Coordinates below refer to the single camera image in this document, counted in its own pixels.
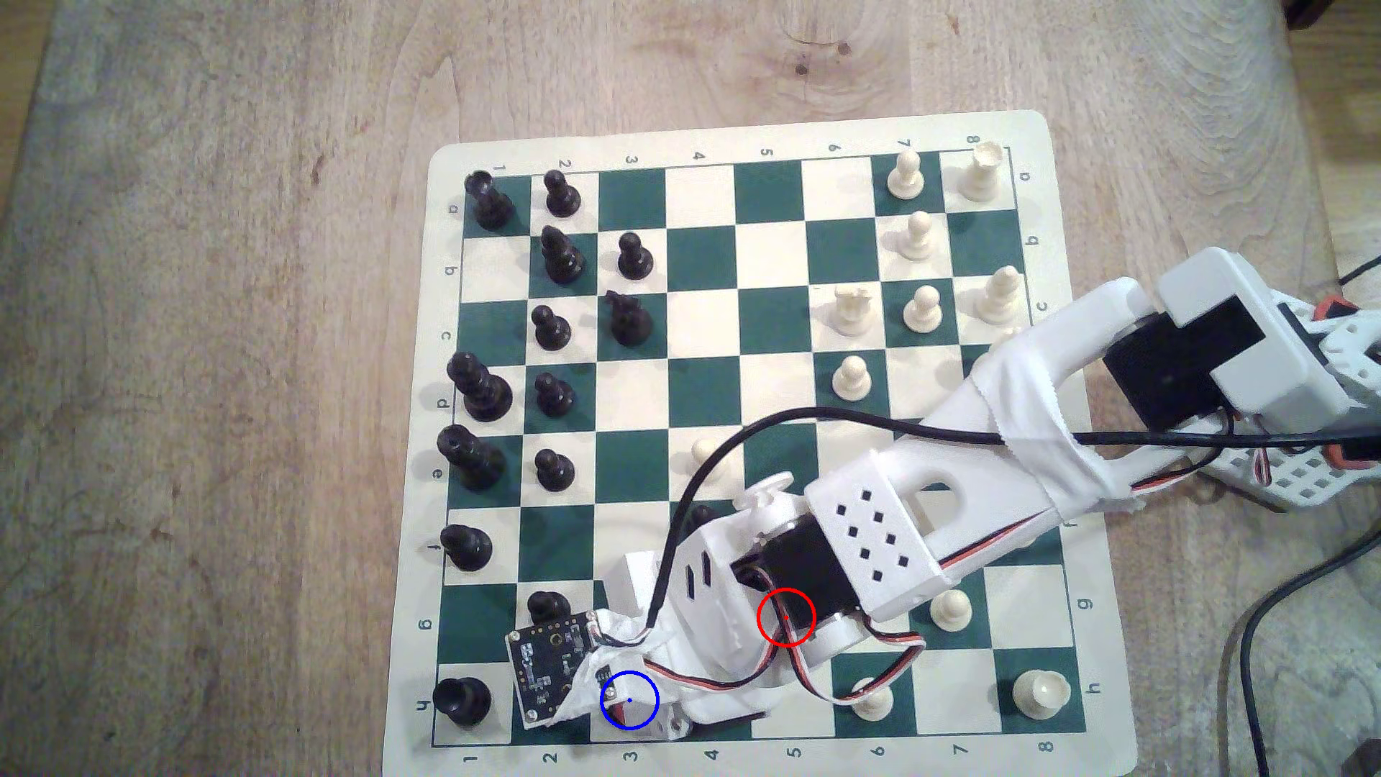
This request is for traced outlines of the white printed gripper body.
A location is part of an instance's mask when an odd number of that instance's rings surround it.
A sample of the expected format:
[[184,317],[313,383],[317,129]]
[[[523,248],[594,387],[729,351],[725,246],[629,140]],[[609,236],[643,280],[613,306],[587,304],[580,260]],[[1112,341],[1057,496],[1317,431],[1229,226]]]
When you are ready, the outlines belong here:
[[[710,691],[653,673],[661,687],[679,694],[679,709],[696,723],[765,712],[795,683],[784,649],[758,669],[779,639],[773,604],[787,611],[791,633],[783,642],[797,643],[809,669],[865,639],[858,596],[811,506],[787,491],[791,480],[791,473],[773,473],[733,500],[736,513],[707,519],[688,513],[675,534],[657,620],[671,638],[648,651],[648,661],[678,675],[736,683],[728,691]],[[772,604],[764,603],[765,596]]]

